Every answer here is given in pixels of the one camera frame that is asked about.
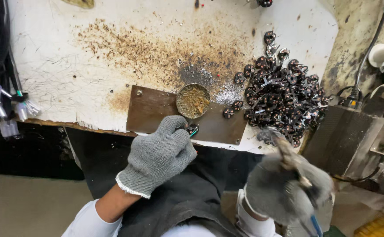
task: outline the brown stain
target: brown stain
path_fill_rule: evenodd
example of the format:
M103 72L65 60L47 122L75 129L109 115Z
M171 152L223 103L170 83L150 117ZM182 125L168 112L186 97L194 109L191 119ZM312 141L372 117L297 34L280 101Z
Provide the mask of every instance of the brown stain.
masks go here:
M86 52L100 56L107 67L136 80L139 86L177 92L187 83L200 83L213 99L225 83L233 82L235 73L243 71L249 59L245 55L252 52L248 37L237 34L237 27L220 21L216 34L208 34L213 29L206 24L190 32L199 36L182 38L182 34L176 34L160 39L146 29L119 29L96 19L87 27L76 26L74 36ZM115 90L110 103L123 111L128 107L129 94L117 94Z
M127 114L130 98L131 89L125 87L120 91L107 95L106 101L108 102L112 112Z

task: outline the black cloth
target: black cloth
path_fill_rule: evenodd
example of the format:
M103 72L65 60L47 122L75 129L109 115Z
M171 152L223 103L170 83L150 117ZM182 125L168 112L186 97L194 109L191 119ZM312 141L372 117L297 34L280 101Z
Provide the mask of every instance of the black cloth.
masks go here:
M127 142L132 139L66 130L93 197L102 197L115 185L116 174L126 166L120 160L126 160L130 147ZM119 148L110 149L115 144ZM221 213L220 198L225 190L242 188L262 156L212 147L195 146L195 149L197 158L182 173L156 188L151 199L140 199L126 210L118 236L160 237L190 218L217 223L212 226L227 237L239 236Z

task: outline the worker's right hand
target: worker's right hand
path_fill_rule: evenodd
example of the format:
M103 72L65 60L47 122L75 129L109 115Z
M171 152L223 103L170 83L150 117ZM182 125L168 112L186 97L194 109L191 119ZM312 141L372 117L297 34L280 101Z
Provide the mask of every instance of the worker's right hand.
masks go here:
M166 116L156 132L135 137L129 164L116 176L119 187L149 199L156 187L182 172L197 155L186 124L182 116Z
M302 156L296 159L301 173L312 183L315 203L321 205L331 195L331 177ZM254 213L271 217L280 224L307 220L314 213L313 205L301 188L296 172L285 170L281 162L279 155L273 154L255 166L244 188L245 199Z

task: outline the worker's left hand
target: worker's left hand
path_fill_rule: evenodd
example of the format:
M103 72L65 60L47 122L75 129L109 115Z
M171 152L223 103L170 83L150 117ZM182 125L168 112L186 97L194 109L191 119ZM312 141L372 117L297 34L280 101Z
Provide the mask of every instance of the worker's left hand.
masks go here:
M302 156L296 155L295 159L301 173L312 184L315 203L321 205L331 195L331 177ZM265 156L255 166L244 190L248 205L254 213L271 217L280 224L307 220L314 213L314 207L297 180L296 172L285 170L282 158L277 154Z
M129 164L116 176L119 187L149 199L156 187L182 172L197 155L186 124L182 116L166 116L156 132L135 137Z

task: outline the workbench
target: workbench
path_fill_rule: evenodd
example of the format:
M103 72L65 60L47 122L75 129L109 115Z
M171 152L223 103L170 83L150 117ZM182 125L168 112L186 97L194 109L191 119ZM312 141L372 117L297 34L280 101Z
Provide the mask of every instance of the workbench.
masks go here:
M132 85L176 93L184 63L207 59L211 100L237 98L234 74L263 55L273 30L290 58L324 74L338 25L333 1L96 0L82 9L61 0L9 1L11 46L30 99L42 108L40 124L122 135ZM274 151L245 128L239 145L201 145L253 153Z

